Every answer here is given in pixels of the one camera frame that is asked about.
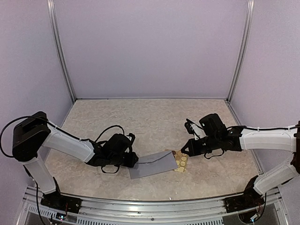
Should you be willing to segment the brown sticker sheet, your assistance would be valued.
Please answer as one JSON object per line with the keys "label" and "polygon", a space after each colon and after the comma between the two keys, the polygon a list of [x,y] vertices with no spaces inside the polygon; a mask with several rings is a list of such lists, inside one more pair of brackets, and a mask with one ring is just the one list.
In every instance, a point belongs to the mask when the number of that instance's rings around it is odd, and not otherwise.
{"label": "brown sticker sheet", "polygon": [[175,172],[183,173],[186,171],[186,167],[188,164],[188,155],[185,153],[182,153],[180,150],[168,150],[165,151],[171,151],[173,154],[173,157],[176,161],[177,168],[173,169]]}

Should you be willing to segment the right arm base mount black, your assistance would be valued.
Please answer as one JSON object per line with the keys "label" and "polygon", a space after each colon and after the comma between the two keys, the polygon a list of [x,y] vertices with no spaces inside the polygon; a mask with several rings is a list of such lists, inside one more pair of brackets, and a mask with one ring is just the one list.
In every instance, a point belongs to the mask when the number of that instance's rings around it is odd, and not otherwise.
{"label": "right arm base mount black", "polygon": [[254,182],[257,178],[258,175],[250,179],[243,191],[243,194],[224,199],[227,213],[246,210],[265,203],[263,195],[254,190]]}

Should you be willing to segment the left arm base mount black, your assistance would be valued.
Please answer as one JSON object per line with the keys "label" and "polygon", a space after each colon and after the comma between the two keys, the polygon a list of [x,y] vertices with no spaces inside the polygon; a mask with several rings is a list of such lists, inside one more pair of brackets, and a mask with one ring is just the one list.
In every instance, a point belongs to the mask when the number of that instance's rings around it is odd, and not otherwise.
{"label": "left arm base mount black", "polygon": [[52,209],[65,211],[66,213],[71,212],[78,214],[82,204],[82,199],[63,195],[56,179],[54,177],[53,179],[56,189],[50,194],[42,195],[41,205]]}

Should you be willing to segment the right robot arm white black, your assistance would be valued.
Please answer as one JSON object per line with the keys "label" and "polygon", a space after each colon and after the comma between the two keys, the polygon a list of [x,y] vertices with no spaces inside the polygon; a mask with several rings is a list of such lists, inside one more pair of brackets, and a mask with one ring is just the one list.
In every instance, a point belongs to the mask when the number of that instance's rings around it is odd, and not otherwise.
{"label": "right robot arm white black", "polygon": [[214,150],[285,150],[291,156],[268,172],[253,177],[240,197],[240,204],[250,208],[258,196],[284,184],[300,174],[300,126],[259,128],[226,127],[216,113],[201,118],[199,125],[186,120],[185,128],[194,138],[189,139],[181,152],[189,157],[207,155]]}

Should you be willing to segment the grey envelope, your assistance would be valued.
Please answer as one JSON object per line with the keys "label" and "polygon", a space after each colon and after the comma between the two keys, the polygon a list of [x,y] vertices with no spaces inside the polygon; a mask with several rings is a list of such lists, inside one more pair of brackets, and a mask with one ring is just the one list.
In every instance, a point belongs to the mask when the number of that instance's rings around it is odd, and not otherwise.
{"label": "grey envelope", "polygon": [[129,168],[130,178],[138,179],[177,169],[178,165],[171,150],[140,157],[133,168]]}

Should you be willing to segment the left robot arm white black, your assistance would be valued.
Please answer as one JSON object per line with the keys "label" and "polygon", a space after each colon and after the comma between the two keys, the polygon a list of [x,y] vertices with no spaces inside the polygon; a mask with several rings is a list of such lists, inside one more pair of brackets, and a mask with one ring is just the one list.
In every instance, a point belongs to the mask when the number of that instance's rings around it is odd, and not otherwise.
{"label": "left robot arm white black", "polygon": [[22,163],[44,197],[57,209],[65,205],[66,199],[40,156],[40,150],[55,150],[101,169],[107,165],[132,168],[138,162],[132,149],[135,140],[132,133],[117,133],[108,140],[93,141],[76,137],[52,124],[42,111],[19,120],[13,129],[13,158]]}

